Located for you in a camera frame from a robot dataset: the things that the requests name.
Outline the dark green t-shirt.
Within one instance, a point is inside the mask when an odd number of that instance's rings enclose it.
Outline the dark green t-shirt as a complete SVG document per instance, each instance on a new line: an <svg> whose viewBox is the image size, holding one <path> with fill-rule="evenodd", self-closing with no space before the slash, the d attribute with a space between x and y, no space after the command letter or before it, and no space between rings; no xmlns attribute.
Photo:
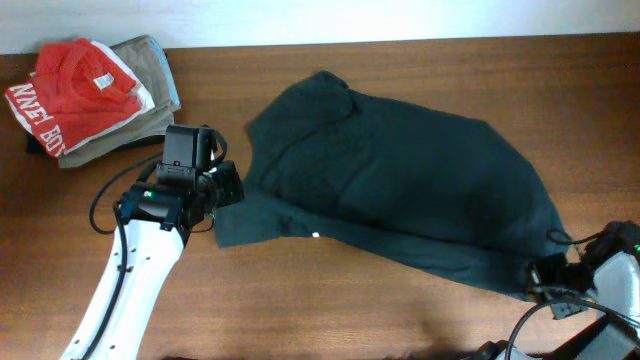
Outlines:
<svg viewBox="0 0 640 360"><path fill-rule="evenodd" d="M457 283L522 298L527 266L562 252L533 165L488 123L352 90L318 72L249 125L242 202L218 245L327 237Z"/></svg>

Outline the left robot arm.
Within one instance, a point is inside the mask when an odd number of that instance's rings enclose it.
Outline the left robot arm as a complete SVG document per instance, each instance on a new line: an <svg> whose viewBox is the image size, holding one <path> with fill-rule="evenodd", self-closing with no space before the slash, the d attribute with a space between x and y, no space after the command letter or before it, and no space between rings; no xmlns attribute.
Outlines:
<svg viewBox="0 0 640 360"><path fill-rule="evenodd" d="M113 205L109 260L63 359L134 359L161 288L193 227L244 199L235 164L211 168L154 163Z"/></svg>

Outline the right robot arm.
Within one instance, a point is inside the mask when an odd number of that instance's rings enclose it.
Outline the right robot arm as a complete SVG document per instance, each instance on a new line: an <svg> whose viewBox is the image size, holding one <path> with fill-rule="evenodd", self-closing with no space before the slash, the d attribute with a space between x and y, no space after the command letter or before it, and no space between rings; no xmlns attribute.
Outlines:
<svg viewBox="0 0 640 360"><path fill-rule="evenodd" d="M579 260L562 254L537 260L527 269L527 294L535 305L517 322L510 336L488 341L472 360L637 359L639 357L639 225L613 221L601 231L574 240L551 229L547 238L559 245L584 248ZM553 351L527 354L516 348L517 336L538 311L548 308L555 320L588 310L598 318Z"/></svg>

